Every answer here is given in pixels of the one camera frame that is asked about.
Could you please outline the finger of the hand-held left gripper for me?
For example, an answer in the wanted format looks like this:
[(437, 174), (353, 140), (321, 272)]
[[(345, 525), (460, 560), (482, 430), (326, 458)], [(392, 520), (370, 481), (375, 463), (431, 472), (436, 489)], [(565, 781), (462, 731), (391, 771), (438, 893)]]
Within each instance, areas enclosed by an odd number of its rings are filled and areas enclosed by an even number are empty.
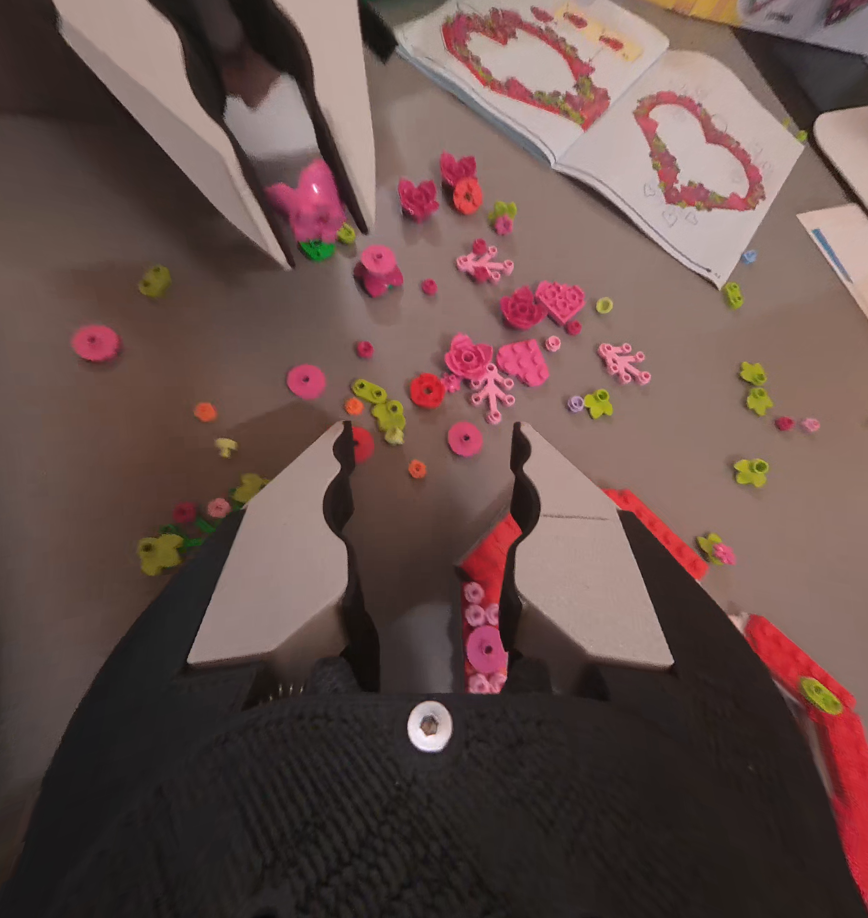
[(183, 2), (53, 3), (59, 33), (210, 203), (283, 270), (290, 245), (224, 120), (225, 94)]
[(360, 2), (245, 4), (245, 103), (279, 76), (293, 80), (340, 197), (368, 235), (376, 218), (376, 158)]

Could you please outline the open instruction booklet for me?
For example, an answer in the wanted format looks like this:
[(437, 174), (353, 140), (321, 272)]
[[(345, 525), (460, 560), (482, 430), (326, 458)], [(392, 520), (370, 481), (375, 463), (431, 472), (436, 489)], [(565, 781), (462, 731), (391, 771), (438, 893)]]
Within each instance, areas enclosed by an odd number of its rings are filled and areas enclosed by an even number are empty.
[(444, 2), (396, 39), (719, 290), (804, 151), (723, 63), (614, 2)]

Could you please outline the pink heart brick plate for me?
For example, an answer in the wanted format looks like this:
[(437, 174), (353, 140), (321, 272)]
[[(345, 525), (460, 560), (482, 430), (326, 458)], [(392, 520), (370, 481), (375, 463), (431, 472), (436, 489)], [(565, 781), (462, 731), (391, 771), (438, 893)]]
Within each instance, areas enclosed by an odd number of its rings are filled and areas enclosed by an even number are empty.
[(559, 326), (567, 326), (583, 309), (584, 291), (576, 284), (541, 281), (536, 286), (534, 299)]
[(537, 339), (510, 342), (497, 350), (499, 370), (528, 387), (545, 384), (550, 376), (543, 349)]

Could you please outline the light pink branch brick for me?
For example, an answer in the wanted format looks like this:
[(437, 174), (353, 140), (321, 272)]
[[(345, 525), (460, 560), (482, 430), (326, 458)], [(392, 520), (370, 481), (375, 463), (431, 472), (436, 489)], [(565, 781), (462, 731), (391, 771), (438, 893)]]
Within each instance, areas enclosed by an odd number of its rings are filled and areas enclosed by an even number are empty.
[(496, 284), (512, 275), (516, 267), (512, 260), (500, 259), (497, 247), (484, 238), (474, 239), (472, 250), (458, 256), (455, 266), (477, 284)]
[(513, 378), (503, 375), (494, 362), (489, 362), (484, 372), (470, 381), (470, 402), (483, 409), (488, 424), (497, 425), (503, 419), (502, 409), (516, 404), (514, 386)]
[(643, 367), (646, 354), (634, 350), (629, 342), (614, 345), (611, 342), (600, 343), (596, 352), (604, 364), (604, 369), (620, 384), (647, 385), (652, 375)]

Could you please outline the clear bag with printed sheet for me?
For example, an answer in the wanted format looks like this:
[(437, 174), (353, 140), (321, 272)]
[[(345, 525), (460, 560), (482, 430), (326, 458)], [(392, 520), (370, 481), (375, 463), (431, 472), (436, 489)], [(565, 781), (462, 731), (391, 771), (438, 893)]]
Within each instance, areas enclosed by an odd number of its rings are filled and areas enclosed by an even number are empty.
[(855, 203), (797, 215), (868, 320), (868, 216)]

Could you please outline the scattered small loose bricks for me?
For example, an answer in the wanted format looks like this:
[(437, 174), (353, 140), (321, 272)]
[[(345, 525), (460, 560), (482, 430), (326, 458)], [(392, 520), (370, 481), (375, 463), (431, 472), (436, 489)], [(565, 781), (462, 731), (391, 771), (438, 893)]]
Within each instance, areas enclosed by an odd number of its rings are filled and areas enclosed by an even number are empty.
[[(724, 287), (726, 302), (730, 306), (741, 306), (743, 298), (737, 283), (727, 283)], [(560, 349), (560, 338), (549, 336), (540, 343), (544, 352), (555, 352)], [(494, 350), (493, 362), (496, 363)], [(470, 381), (462, 379), (449, 372), (442, 373), (439, 377), (444, 381), (447, 393), (459, 392), (463, 384), (470, 386)], [(764, 387), (768, 381), (768, 374), (764, 371), (761, 362), (742, 361), (738, 370), (738, 377), (747, 385), (746, 407), (757, 417), (763, 417), (773, 408), (772, 397)], [(346, 410), (349, 415), (355, 412), (360, 414), (364, 410), (363, 404), (371, 406), (371, 414), (378, 421), (378, 426), (384, 435), (385, 442), (390, 445), (402, 445), (405, 442), (405, 410), (402, 402), (397, 398), (388, 398), (384, 388), (371, 383), (365, 378), (357, 379), (351, 384), (353, 397), (348, 400)], [(595, 391), (575, 394), (566, 402), (569, 412), (578, 413), (586, 411), (591, 419), (612, 417), (614, 406), (610, 401), (610, 394), (606, 388), (598, 387)], [(775, 417), (773, 424), (777, 430), (794, 430), (795, 427), (808, 432), (819, 430), (819, 420), (815, 418)], [(761, 457), (741, 458), (732, 465), (734, 478), (739, 486), (762, 488), (767, 484), (770, 464)], [(259, 491), (267, 485), (268, 479), (255, 474), (245, 474), (241, 483), (230, 493), (229, 499), (221, 497), (213, 499), (208, 504), (205, 516), (198, 513), (199, 507), (193, 502), (176, 505), (174, 511), (174, 524), (161, 529), (155, 537), (143, 538), (138, 542), (137, 554), (141, 568), (148, 576), (156, 576), (169, 568), (175, 568), (182, 562), (183, 553), (189, 549), (202, 545), (208, 534), (212, 534), (216, 524), (226, 518), (231, 512), (243, 508), (254, 498)], [(653, 532), (662, 538), (662, 531), (666, 527), (662, 523), (653, 522), (650, 511), (639, 511), (637, 499), (627, 498), (625, 490), (608, 491), (607, 494), (615, 500), (622, 499), (617, 504), (621, 509), (636, 513), (648, 524)], [(694, 577), (702, 576), (705, 563), (718, 566), (734, 565), (736, 563), (733, 550), (716, 534), (708, 534), (697, 540), (700, 551), (707, 562), (692, 560), (686, 562), (689, 571)]]

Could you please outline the bright pink rose brick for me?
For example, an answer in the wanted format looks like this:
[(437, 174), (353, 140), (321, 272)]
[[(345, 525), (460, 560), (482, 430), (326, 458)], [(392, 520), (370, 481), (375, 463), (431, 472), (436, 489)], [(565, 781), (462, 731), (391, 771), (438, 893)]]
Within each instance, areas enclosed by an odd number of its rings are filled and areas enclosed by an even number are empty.
[(451, 373), (476, 382), (483, 379), (493, 363), (494, 349), (485, 342), (478, 342), (464, 333), (456, 334), (444, 354), (444, 362)]

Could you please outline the magenta rose with disc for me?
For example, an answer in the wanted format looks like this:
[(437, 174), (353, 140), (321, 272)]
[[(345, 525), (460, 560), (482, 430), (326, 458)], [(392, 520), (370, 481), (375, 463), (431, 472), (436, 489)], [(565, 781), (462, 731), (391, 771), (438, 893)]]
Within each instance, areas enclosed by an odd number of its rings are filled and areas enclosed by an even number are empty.
[(379, 298), (404, 286), (405, 280), (394, 251), (374, 244), (365, 248), (355, 263), (353, 276), (364, 292)]

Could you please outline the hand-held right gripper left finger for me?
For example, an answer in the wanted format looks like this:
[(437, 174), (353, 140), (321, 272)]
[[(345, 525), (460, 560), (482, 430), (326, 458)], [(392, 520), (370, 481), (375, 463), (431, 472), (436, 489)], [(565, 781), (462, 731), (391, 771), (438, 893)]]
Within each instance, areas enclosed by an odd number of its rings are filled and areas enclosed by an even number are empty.
[(259, 664), (292, 692), (317, 661), (342, 656), (362, 689), (380, 689), (379, 635), (345, 532), (354, 432), (336, 422), (245, 504), (189, 666)]

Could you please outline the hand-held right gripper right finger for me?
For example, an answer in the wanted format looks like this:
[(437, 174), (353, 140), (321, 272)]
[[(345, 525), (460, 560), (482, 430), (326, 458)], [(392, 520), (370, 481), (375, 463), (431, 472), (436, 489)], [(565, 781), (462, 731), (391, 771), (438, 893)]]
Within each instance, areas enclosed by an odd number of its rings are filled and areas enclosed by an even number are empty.
[(547, 664), (557, 693), (593, 667), (666, 673), (674, 660), (620, 511), (526, 422), (514, 424), (502, 640)]

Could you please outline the red heart brick frame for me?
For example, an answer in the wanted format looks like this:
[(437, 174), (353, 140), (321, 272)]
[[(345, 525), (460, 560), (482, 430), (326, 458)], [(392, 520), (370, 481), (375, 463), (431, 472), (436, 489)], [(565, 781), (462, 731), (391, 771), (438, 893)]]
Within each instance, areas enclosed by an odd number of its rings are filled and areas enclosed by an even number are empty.
[[(476, 627), (497, 626), (506, 558), (520, 534), (519, 525), (507, 513), (460, 559), (461, 579), (479, 585), (463, 603), (492, 609), (463, 613), (463, 641)], [(792, 713), (807, 728), (848, 865), (868, 907), (868, 742), (856, 699), (767, 619), (735, 614), (732, 620), (783, 691)]]

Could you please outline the beige panel on white stand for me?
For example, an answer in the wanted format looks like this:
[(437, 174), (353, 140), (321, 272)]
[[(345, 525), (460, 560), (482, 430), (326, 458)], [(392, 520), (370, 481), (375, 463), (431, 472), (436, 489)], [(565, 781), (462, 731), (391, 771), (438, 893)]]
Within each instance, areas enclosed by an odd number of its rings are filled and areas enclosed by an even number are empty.
[(818, 116), (819, 150), (868, 213), (868, 106)]

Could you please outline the yellow toy set box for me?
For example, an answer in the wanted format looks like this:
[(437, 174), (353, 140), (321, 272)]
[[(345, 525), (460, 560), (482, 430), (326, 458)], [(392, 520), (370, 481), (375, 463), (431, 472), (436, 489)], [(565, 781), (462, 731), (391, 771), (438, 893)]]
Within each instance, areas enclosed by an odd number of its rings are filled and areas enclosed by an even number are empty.
[(655, 1), (654, 5), (868, 60), (868, 1)]

